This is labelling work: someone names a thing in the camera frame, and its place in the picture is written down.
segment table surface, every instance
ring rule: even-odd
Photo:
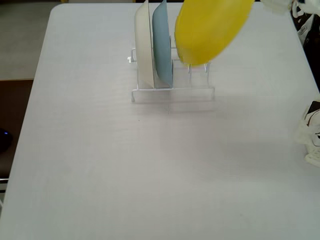
[[[293,135],[318,90],[289,14],[254,4],[212,61],[214,102],[144,104],[127,60],[138,7],[51,12],[0,239],[317,239],[320,169]]]

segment light blue plate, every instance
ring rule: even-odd
[[[153,53],[155,69],[161,81],[173,87],[171,44],[168,24],[167,0],[154,10],[152,16]]]

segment white robot part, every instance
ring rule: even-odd
[[[320,101],[313,101],[306,109],[295,134],[295,141],[304,144],[308,163],[320,168]]]
[[[319,0],[261,0],[263,4],[273,12],[284,13],[292,7],[292,15],[297,18],[306,14],[317,14],[320,16]]]

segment gray floor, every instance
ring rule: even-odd
[[[56,2],[0,3],[0,80],[33,79]]]

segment yellow object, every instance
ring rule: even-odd
[[[175,44],[186,64],[205,64],[237,35],[255,0],[185,0],[175,22]]]

